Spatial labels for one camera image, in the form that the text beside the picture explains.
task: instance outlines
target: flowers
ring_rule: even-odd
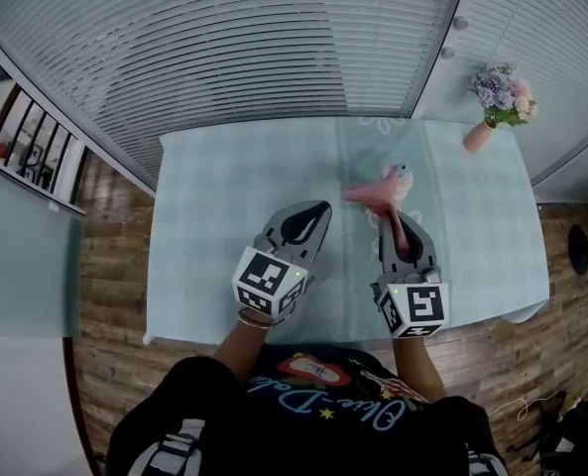
[[[485,65],[472,77],[471,91],[479,97],[485,123],[490,127],[494,128],[500,122],[521,125],[538,112],[528,83],[511,77],[515,68],[507,62]]]

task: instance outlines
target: fiducial marker cube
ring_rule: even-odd
[[[448,284],[389,284],[377,305],[393,338],[430,336],[450,319]]]
[[[239,303],[277,320],[304,293],[307,277],[304,268],[246,247],[232,279],[234,297]]]

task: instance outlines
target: horizontal blinds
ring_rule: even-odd
[[[0,43],[156,177],[158,138],[178,129],[410,116],[456,2],[0,0]]]
[[[588,0],[473,0],[466,17],[424,117],[476,122],[476,97],[463,92],[471,74],[516,63],[539,103],[536,120],[514,129],[533,178],[588,137]]]

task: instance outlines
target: black stand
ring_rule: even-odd
[[[569,230],[569,259],[573,271],[584,275],[588,270],[588,238],[580,226],[573,226]]]

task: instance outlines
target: table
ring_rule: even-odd
[[[544,245],[511,132],[476,155],[465,125],[373,118],[302,118],[191,129],[162,138],[149,262],[147,336],[219,343],[236,320],[231,277],[278,209],[324,199],[333,218],[317,282],[268,340],[387,338],[369,284],[381,273],[375,221],[341,201],[349,184],[406,164],[402,210],[432,237],[450,284],[450,323],[521,322],[548,299]]]

